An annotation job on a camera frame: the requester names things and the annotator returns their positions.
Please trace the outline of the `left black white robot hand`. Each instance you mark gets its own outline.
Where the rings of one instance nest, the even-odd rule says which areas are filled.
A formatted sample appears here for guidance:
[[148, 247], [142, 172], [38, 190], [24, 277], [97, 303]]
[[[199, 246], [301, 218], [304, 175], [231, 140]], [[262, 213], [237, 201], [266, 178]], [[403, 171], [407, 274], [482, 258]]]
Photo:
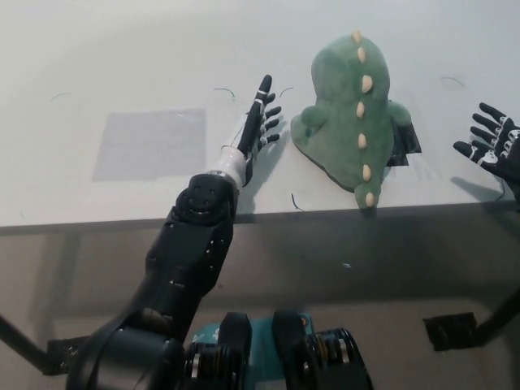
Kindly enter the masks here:
[[268, 106], [275, 100], [271, 92], [272, 76], [263, 77], [249, 109], [240, 117], [231, 135], [220, 149], [217, 163], [207, 172], [220, 176], [235, 186], [245, 187], [251, 180], [259, 152], [280, 139], [278, 133], [269, 134], [280, 124], [281, 106]]

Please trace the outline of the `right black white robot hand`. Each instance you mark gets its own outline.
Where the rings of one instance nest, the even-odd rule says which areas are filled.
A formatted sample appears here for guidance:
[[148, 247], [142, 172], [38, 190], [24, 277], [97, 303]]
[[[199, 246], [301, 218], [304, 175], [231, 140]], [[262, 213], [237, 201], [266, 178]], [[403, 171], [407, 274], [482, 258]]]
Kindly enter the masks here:
[[456, 141], [453, 148], [471, 162], [508, 183], [519, 184], [519, 124], [509, 115], [479, 103], [472, 115], [469, 141]]

